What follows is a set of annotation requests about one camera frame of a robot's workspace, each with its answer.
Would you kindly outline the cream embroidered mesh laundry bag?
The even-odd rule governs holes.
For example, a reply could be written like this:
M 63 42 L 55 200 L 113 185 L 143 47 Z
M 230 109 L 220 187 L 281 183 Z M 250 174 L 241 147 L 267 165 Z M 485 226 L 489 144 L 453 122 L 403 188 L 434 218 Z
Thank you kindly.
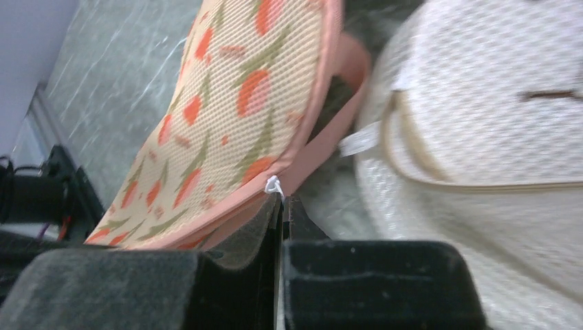
M 387 239 L 453 245 L 492 329 L 582 328 L 582 2 L 426 1 L 345 138 Z

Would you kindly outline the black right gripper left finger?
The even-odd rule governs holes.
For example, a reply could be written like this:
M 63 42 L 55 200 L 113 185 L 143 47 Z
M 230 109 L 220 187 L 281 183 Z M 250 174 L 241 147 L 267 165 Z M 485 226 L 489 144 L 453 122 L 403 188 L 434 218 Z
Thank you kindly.
M 123 252 L 1 234 L 2 329 L 273 329 L 270 197 L 206 252 Z

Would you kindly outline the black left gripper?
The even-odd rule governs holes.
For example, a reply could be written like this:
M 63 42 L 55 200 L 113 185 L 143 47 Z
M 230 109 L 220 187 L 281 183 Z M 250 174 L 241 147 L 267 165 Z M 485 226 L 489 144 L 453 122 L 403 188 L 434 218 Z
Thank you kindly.
M 38 165 L 1 156 L 1 231 L 83 242 L 104 214 L 85 170 L 64 146 L 53 146 Z

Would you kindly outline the tulip print mesh laundry bag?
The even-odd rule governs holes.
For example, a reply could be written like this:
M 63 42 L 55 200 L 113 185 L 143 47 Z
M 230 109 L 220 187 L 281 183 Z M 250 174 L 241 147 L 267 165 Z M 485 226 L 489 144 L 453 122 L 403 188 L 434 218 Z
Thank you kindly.
M 371 57 L 342 1 L 204 1 L 175 92 L 88 244 L 209 250 L 326 162 Z

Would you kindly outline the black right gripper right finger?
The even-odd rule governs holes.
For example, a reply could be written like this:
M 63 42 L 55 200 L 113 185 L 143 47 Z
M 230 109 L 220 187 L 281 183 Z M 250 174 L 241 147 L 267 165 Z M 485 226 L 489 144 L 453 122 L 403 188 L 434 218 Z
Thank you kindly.
M 330 239 L 301 201 L 284 204 L 286 329 L 486 329 L 465 259 L 440 241 Z

